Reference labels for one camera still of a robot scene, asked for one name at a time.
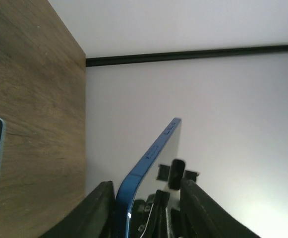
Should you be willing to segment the blue-edged black phone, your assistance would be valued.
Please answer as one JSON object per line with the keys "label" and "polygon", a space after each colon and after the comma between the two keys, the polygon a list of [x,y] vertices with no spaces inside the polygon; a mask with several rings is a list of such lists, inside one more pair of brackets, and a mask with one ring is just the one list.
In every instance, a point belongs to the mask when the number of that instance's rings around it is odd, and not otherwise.
{"label": "blue-edged black phone", "polygon": [[157,180],[159,165],[169,166],[177,158],[180,131],[181,119],[173,118],[122,181],[115,198],[113,238],[131,237],[133,202],[146,200],[166,186],[165,181]]}

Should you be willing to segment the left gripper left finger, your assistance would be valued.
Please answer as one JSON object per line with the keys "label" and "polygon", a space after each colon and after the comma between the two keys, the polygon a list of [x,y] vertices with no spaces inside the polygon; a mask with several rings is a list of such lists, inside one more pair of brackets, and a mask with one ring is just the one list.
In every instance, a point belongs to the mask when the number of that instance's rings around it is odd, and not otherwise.
{"label": "left gripper left finger", "polygon": [[101,182],[64,219],[42,238],[109,238],[115,190],[112,181]]}

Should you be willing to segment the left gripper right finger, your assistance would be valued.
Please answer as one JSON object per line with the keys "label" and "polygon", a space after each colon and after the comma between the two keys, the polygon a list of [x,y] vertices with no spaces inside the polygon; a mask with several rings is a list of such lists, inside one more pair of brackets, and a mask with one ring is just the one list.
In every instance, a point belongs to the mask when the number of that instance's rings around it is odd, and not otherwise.
{"label": "left gripper right finger", "polygon": [[180,214],[184,238],[257,238],[194,181],[180,184]]}

